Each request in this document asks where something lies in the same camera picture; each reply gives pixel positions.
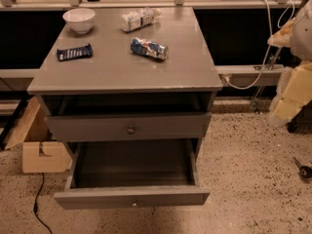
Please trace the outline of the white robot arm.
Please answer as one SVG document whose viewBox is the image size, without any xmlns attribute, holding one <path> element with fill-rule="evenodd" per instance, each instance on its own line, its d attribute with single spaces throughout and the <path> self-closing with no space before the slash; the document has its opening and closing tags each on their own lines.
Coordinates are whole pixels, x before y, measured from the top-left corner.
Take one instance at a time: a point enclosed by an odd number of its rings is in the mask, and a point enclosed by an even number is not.
<svg viewBox="0 0 312 234">
<path fill-rule="evenodd" d="M 270 105 L 273 126 L 289 123 L 312 100 L 312 0 L 267 41 L 274 47 L 288 47 L 301 60 L 296 68 L 281 74 L 277 95 Z"/>
</svg>

